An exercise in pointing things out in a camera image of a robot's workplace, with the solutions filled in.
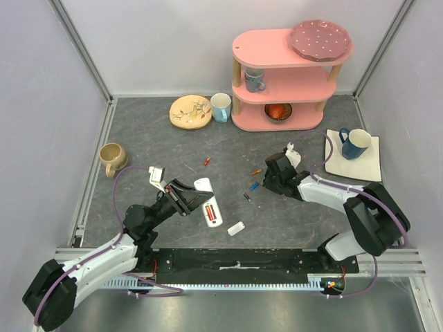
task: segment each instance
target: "three-tier shelf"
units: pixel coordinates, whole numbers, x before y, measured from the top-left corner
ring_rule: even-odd
[[[246,131],[301,130],[316,127],[323,119],[326,101],[337,87],[343,63],[354,50],[331,62],[314,62],[294,52],[291,29],[252,30],[233,42],[233,122]],[[242,64],[264,68],[266,89],[248,92]],[[323,66],[332,66],[330,72]],[[290,103],[292,115],[281,124],[270,122],[265,104]]]

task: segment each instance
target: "mug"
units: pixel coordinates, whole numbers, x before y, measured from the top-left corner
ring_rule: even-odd
[[[338,135],[343,143],[341,154],[348,160],[361,156],[372,143],[372,136],[362,129],[354,129],[350,131],[347,128],[342,128]]]
[[[230,116],[230,97],[225,93],[216,93],[210,99],[213,118],[217,122],[226,122]]]
[[[106,176],[112,178],[116,171],[125,168],[127,164],[127,154],[125,149],[117,143],[103,145],[99,153],[100,161],[106,167]]]
[[[263,91],[266,84],[263,82],[264,69],[246,67],[244,71],[244,81],[246,90],[249,92]]]

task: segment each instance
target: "light blue mug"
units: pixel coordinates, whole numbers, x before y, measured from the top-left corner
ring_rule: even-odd
[[[348,128],[342,128],[338,132],[338,136],[343,143],[341,154],[348,160],[358,158],[372,144],[372,136],[362,129],[350,131]]]
[[[263,82],[264,69],[246,67],[244,70],[244,81],[246,90],[249,92],[263,91],[266,84]]]
[[[226,122],[230,116],[230,97],[225,93],[216,93],[210,99],[213,118],[217,122]]]

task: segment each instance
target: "pink plate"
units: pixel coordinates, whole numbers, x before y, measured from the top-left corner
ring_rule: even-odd
[[[289,42],[299,56],[317,62],[338,59],[352,43],[345,29],[320,19],[294,26],[289,34]]]

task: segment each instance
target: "pink shelf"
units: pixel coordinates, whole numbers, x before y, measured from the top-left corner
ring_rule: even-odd
[[[345,62],[354,46],[341,58],[330,62],[303,59],[289,45],[291,29],[252,30],[242,33],[233,42],[234,58],[245,66],[254,68],[287,68],[335,66]]]
[[[242,71],[242,83],[239,87],[233,86],[233,93],[249,104],[320,102],[331,97],[337,87],[337,83],[327,81],[328,75],[321,67],[267,69],[266,89],[251,93],[246,90]]]
[[[291,104],[291,117],[281,124],[269,122],[264,114],[264,104],[240,102],[240,114],[233,117],[237,127],[245,131],[304,130],[316,127],[323,119],[323,112],[315,110],[316,103]]]

